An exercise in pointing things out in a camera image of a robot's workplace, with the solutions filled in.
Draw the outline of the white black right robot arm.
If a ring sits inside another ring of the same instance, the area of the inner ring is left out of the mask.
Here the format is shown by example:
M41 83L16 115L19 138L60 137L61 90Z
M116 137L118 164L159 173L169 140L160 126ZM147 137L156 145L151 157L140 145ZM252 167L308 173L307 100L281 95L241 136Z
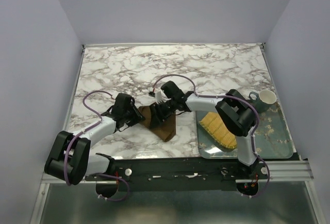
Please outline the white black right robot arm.
M259 125L259 115L237 90L232 89L225 95L205 97L193 91L184 93L173 81L166 82L161 90L168 100L150 105L151 129L160 127L178 110L218 114L228 131L236 137L238 175L247 179L255 174L259 158L254 132Z

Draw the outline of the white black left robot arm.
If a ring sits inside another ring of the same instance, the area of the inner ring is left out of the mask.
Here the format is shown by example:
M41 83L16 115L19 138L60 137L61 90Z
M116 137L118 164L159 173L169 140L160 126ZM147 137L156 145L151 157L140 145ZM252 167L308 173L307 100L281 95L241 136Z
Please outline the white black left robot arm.
M68 185L77 185L85 176L94 174L103 180L111 179L114 175L113 158L101 153L90 154L91 147L123 126L131 127L144 120L134 98L119 93L114 105L98 114L97 121L72 133L61 131L57 134L44 172Z

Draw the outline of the brown cloth napkin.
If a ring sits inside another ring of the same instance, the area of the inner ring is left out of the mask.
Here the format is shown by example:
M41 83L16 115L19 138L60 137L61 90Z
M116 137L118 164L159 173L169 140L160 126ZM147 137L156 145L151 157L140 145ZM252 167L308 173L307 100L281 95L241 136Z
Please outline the brown cloth napkin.
M163 142L170 141L176 135L176 115L172 114L165 122L160 126L151 128L152 114L149 106L140 106L138 111L145 118L140 124L153 134L158 136Z

